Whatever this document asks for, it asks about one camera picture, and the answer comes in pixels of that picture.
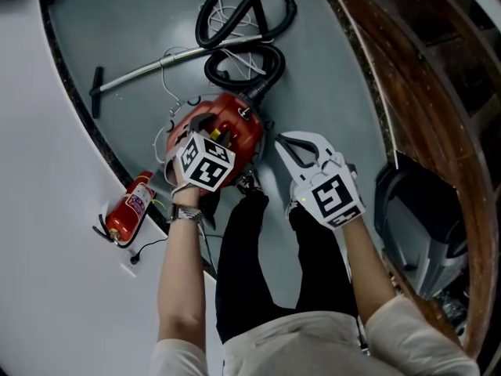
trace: fire extinguisher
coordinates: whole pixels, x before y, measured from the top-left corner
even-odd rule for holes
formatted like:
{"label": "fire extinguisher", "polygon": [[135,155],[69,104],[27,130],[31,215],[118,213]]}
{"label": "fire extinguisher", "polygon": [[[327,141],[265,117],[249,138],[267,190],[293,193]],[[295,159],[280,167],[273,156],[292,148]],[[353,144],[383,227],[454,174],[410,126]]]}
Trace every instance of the fire extinguisher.
{"label": "fire extinguisher", "polygon": [[125,195],[106,217],[106,221],[103,215],[99,215],[99,222],[104,233],[96,226],[92,227],[94,231],[109,242],[115,243],[119,248],[130,246],[146,217],[148,205],[155,197],[155,193],[148,188],[148,182],[152,176],[152,172],[142,172],[127,188]]}

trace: green gray floor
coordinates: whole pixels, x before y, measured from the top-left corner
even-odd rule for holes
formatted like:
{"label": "green gray floor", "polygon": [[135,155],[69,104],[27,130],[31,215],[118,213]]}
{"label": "green gray floor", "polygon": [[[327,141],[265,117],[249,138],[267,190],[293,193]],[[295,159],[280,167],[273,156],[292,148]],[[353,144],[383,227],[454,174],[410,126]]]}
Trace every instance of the green gray floor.
{"label": "green gray floor", "polygon": [[[157,60],[172,46],[195,46],[196,17],[204,1],[57,0],[51,10],[56,37],[87,108],[96,66],[105,68],[105,81],[110,81]],[[239,1],[225,0],[233,4]],[[263,2],[269,23],[277,24],[283,3]],[[296,3],[298,13],[292,27],[274,43],[285,55],[287,69],[262,104],[265,115],[276,124],[267,135],[265,155],[258,166],[263,189],[271,198],[259,258],[275,302],[289,307],[297,301],[301,267],[294,233],[283,214],[290,177],[270,141],[276,133],[291,130],[323,134],[357,166],[359,190],[367,206],[365,219],[374,237],[375,178],[386,163],[369,90],[337,18],[325,0]],[[171,91],[182,99],[217,92],[204,76],[205,60],[166,70]],[[152,142],[174,103],[162,87],[159,72],[103,96],[102,116],[96,124],[132,176],[155,163]],[[239,199],[234,188],[222,191],[216,233],[224,232],[229,213]],[[211,238],[210,244],[217,263],[221,240]]]}

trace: forearm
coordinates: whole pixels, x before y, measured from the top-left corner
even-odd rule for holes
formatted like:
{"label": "forearm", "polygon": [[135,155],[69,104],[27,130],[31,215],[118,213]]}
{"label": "forearm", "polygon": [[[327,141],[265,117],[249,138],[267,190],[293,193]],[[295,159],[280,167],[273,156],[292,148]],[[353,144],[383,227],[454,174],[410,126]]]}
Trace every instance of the forearm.
{"label": "forearm", "polygon": [[343,227],[351,268],[351,282],[362,322],[395,297],[395,289],[384,269],[362,217]]}
{"label": "forearm", "polygon": [[[174,202],[198,207],[198,188],[175,195]],[[177,338],[205,350],[205,288],[198,226],[193,220],[171,224],[158,291],[159,340]]]}

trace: shoe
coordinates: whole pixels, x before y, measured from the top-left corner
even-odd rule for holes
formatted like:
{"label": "shoe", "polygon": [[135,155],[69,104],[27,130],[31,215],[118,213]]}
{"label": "shoe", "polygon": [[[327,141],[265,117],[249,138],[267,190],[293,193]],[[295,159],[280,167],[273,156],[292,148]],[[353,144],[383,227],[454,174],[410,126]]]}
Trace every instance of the shoe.
{"label": "shoe", "polygon": [[258,177],[254,173],[242,177],[236,184],[236,187],[243,195],[248,195],[254,191],[263,191],[261,185],[259,185]]}
{"label": "shoe", "polygon": [[289,188],[290,202],[285,209],[285,218],[287,219],[287,221],[289,221],[289,215],[292,209],[297,208],[297,206],[299,206],[299,202],[297,202],[296,197],[294,196],[294,190],[296,189],[296,186],[297,184],[294,181],[290,183],[290,188]]}

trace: power outlet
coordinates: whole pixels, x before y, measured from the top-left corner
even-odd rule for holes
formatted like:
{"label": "power outlet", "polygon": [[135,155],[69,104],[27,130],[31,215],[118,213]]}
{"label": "power outlet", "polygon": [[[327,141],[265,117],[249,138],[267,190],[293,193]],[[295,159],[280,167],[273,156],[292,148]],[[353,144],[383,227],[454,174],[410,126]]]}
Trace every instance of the power outlet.
{"label": "power outlet", "polygon": [[124,249],[121,253],[121,268],[125,270],[130,276],[137,277],[141,270],[142,262],[139,260],[135,265],[131,263],[131,257],[135,255],[133,250]]}

